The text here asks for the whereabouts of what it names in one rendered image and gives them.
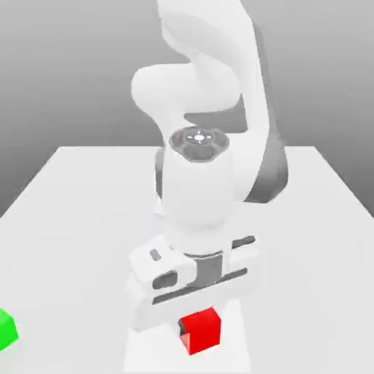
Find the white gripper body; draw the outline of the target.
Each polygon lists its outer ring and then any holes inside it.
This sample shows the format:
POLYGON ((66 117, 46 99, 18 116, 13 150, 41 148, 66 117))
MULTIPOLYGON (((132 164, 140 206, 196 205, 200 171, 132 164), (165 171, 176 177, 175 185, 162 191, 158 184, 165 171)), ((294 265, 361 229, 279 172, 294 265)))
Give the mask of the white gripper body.
POLYGON ((179 321, 182 317, 250 294, 259 282, 259 257, 252 256, 238 270, 202 289, 184 288, 153 297, 131 278, 131 327, 141 332, 179 321))

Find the small red cube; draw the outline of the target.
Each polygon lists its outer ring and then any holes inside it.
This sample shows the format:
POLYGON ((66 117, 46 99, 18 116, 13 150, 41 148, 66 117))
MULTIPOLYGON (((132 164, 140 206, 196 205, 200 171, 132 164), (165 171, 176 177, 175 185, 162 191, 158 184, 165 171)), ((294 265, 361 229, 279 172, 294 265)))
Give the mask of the small red cube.
POLYGON ((180 340, 190 356, 220 344, 221 318, 214 308, 182 317, 178 326, 180 340))

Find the small green cube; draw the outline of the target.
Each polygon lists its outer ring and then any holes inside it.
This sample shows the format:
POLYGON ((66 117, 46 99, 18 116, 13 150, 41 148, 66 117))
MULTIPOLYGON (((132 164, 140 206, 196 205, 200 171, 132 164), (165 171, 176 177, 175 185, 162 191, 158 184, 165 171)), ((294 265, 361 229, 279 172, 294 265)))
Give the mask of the small green cube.
POLYGON ((18 331, 14 318, 0 308, 0 351, 13 344, 18 339, 18 331))

